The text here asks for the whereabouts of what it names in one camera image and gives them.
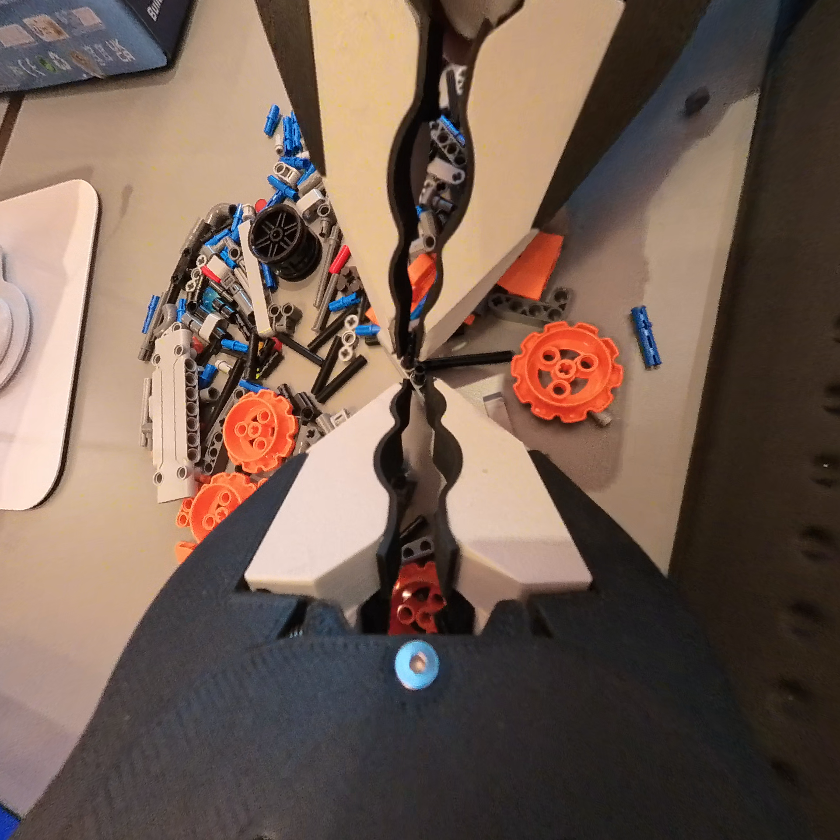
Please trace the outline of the orange panel piece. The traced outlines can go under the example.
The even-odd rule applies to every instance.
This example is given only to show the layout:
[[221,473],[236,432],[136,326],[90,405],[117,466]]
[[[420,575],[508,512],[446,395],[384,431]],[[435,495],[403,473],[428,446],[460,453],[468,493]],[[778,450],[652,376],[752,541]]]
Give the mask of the orange panel piece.
[[560,257],[564,236],[540,232],[521,252],[497,285],[506,293],[539,301]]

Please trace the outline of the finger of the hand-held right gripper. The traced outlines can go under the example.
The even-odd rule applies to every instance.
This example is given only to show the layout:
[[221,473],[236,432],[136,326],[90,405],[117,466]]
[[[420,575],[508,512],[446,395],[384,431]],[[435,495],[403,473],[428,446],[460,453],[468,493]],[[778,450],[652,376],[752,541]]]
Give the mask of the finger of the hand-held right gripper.
[[416,216],[411,158],[425,93],[428,2],[310,2],[325,184],[380,341],[406,352]]
[[536,216],[624,2],[526,1],[481,42],[468,77],[471,190],[423,309],[433,354],[537,234]]

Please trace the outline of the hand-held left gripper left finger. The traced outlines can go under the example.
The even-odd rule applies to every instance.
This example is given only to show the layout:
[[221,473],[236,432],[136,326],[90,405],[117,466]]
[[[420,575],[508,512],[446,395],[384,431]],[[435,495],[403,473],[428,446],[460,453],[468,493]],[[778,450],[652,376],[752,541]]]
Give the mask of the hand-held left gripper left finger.
[[358,625],[413,492],[403,456],[412,392],[390,386],[287,464],[300,469],[245,572],[251,589],[330,602]]

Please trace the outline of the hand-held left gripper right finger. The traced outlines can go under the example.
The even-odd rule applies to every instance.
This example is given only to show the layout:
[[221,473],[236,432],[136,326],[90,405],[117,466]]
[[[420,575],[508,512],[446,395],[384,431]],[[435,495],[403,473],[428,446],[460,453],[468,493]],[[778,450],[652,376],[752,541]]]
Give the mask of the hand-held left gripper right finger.
[[434,516],[438,580],[481,631],[499,602],[588,589],[592,575],[524,443],[440,379],[423,388],[443,479]]

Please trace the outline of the black spoked wheel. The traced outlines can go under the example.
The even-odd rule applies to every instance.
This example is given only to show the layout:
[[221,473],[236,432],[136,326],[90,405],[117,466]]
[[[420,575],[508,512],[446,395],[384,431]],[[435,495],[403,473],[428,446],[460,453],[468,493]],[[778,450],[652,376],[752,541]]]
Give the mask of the black spoked wheel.
[[321,240],[297,210],[286,204],[266,206],[257,213],[248,246],[259,262],[289,282],[307,279],[322,260]]

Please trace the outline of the blue cardboard kit box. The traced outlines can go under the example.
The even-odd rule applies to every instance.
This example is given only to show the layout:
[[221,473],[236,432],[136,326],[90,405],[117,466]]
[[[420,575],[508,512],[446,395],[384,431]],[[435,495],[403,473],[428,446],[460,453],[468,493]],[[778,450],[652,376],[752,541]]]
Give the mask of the blue cardboard kit box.
[[2,1],[1,92],[168,67],[193,1]]

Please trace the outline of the white panel piece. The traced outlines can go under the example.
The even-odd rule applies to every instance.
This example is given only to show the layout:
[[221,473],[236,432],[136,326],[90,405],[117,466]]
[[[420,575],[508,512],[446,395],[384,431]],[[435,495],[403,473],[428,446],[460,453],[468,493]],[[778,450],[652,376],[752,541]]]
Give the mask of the white panel piece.
[[455,389],[471,405],[483,410],[490,420],[516,437],[505,400],[505,384],[506,376],[499,373],[457,386]]

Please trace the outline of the white book stand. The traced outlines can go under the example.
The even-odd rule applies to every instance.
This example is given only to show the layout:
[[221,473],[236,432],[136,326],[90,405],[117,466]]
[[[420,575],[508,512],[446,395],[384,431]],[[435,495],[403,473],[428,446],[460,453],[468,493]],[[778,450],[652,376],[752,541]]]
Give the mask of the white book stand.
[[1,509],[36,508],[63,469],[100,201],[71,180],[1,203]]

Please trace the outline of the long grey frame piece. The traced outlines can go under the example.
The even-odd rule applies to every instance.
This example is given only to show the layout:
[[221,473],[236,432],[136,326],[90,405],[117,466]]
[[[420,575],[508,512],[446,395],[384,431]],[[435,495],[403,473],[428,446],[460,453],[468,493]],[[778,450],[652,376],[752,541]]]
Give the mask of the long grey frame piece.
[[154,343],[153,370],[144,383],[143,446],[149,447],[159,503],[196,494],[201,459],[198,369],[193,334],[173,323]]

